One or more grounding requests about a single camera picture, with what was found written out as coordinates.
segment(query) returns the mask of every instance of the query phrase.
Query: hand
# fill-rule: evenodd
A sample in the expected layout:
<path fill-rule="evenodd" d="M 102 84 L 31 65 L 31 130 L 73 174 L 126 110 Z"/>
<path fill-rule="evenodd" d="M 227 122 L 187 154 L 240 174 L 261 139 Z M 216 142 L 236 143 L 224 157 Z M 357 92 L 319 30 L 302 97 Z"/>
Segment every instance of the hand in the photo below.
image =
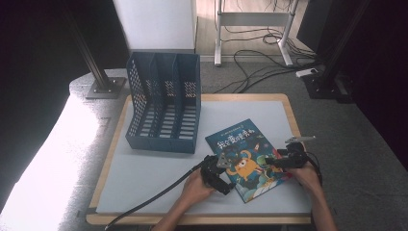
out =
<path fill-rule="evenodd" d="M 215 189 L 204 185 L 201 177 L 200 168 L 195 170 L 184 184 L 183 191 L 180 195 L 180 202 L 186 203 L 188 207 L 208 198 Z"/>
<path fill-rule="evenodd" d="M 318 175 L 309 162 L 302 168 L 287 168 L 286 171 L 291 173 L 309 193 L 316 193 L 316 191 L 321 190 Z"/>

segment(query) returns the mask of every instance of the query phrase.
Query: book cover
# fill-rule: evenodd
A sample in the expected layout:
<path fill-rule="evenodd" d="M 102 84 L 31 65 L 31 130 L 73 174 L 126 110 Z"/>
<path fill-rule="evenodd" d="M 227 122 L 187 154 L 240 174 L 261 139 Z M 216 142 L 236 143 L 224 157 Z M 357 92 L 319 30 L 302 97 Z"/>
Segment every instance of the book cover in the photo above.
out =
<path fill-rule="evenodd" d="M 265 157 L 281 155 L 250 119 L 205 139 L 218 157 L 223 154 L 232 164 L 226 173 L 245 203 L 291 177 L 282 168 L 266 165 Z"/>

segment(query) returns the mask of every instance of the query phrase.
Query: wooden table edge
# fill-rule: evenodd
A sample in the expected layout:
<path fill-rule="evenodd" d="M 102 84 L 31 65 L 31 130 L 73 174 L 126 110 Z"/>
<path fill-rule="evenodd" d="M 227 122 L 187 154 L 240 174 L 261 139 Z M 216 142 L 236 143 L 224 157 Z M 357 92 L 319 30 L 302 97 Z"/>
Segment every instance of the wooden table edge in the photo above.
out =
<path fill-rule="evenodd" d="M 293 110 L 286 94 L 274 93 L 274 94 L 202 94 L 201 101 L 281 101 L 288 118 L 288 122 L 291 127 L 292 134 L 294 136 L 300 136 L 299 129 L 297 127 L 296 120 L 294 118 Z M 108 155 L 106 157 L 104 166 L 102 167 L 101 174 L 99 176 L 98 182 L 93 193 L 92 200 L 89 204 L 89 209 L 87 212 L 87 222 L 90 224 L 108 224 L 117 215 L 102 215 L 96 213 L 96 207 L 99 203 L 99 199 L 103 188 L 105 187 L 106 180 L 108 178 L 109 170 L 111 167 L 112 158 L 114 157 L 115 149 L 117 146 L 117 141 L 120 136 L 120 132 L 123 128 L 124 118 L 126 116 L 126 110 L 129 103 L 132 102 L 132 97 L 129 95 L 126 98 L 122 112 L 120 114 L 119 121 L 117 123 L 115 134 L 112 139 Z M 228 217 L 214 217 L 206 216 L 195 218 L 194 216 L 184 216 L 180 220 L 180 224 L 304 224 L 310 223 L 310 215 L 296 215 L 296 216 L 276 216 L 272 217 L 248 217 L 248 216 L 228 216 Z M 157 223 L 162 216 L 143 216 L 136 215 L 124 218 L 118 222 L 118 224 L 154 224 Z"/>

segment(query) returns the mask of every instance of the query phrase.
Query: forearm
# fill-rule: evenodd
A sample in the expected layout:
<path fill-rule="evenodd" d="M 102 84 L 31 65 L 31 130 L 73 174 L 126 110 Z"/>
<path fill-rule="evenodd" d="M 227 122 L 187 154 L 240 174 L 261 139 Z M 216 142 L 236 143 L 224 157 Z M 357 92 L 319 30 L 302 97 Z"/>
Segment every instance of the forearm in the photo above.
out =
<path fill-rule="evenodd" d="M 322 189 L 311 192 L 312 214 L 318 231 L 337 231 Z"/>
<path fill-rule="evenodd" d="M 187 203 L 178 199 L 168 213 L 152 228 L 152 231 L 174 230 L 181 216 L 184 215 L 189 208 L 190 206 Z"/>

